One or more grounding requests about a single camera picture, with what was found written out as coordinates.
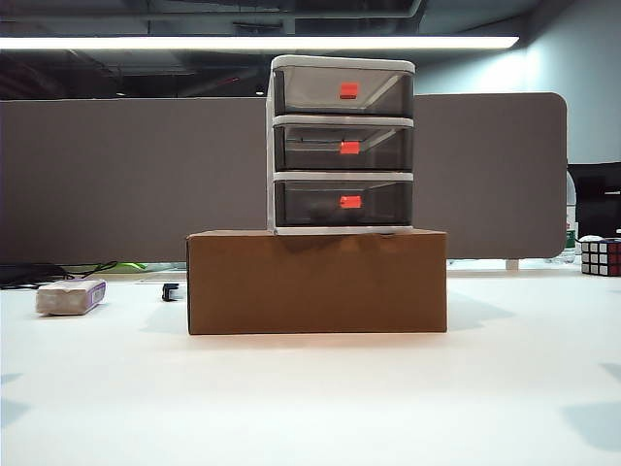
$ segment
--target cardboard box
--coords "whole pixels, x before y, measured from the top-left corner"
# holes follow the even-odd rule
[[[192,335],[445,332],[446,234],[187,239]]]

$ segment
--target drawer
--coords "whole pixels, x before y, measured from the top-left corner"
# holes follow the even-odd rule
[[[276,171],[411,171],[413,123],[368,116],[277,116]]]
[[[408,61],[279,56],[272,62],[274,112],[412,118],[413,77]]]
[[[411,195],[411,182],[276,182],[276,227],[411,225]]]

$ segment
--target whiteboard eraser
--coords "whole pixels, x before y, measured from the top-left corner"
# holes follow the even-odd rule
[[[93,279],[62,280],[37,290],[37,313],[81,316],[97,306],[106,294],[106,282]]]

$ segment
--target ceiling light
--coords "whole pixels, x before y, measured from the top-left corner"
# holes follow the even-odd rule
[[[0,37],[0,50],[497,50],[518,37]]]

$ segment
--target red drawer handle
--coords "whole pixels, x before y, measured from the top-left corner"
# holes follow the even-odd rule
[[[362,207],[362,196],[341,196],[339,204],[341,209],[360,209]]]
[[[340,153],[360,153],[359,141],[341,141]]]
[[[341,83],[342,99],[355,99],[358,97],[358,83]]]

